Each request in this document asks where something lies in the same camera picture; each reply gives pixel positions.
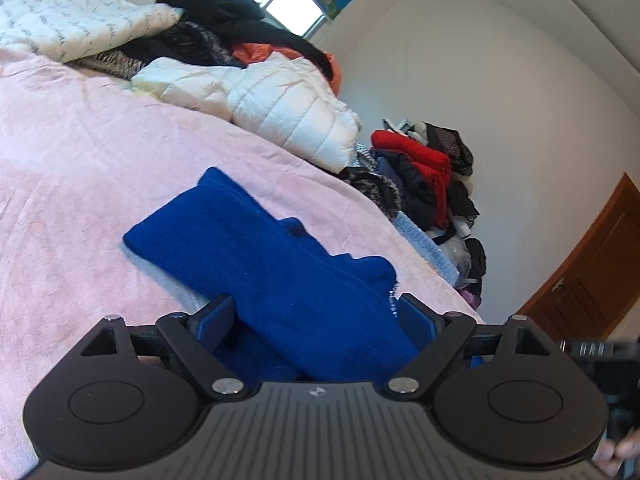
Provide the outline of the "person's right hand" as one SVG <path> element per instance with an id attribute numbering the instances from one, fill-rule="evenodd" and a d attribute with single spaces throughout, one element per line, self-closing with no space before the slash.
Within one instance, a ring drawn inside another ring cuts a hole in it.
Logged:
<path id="1" fill-rule="evenodd" d="M 602 439 L 592 462 L 604 474 L 613 478 L 627 460 L 636 460 L 640 454 L 640 430 L 628 434 L 620 442 Z"/>

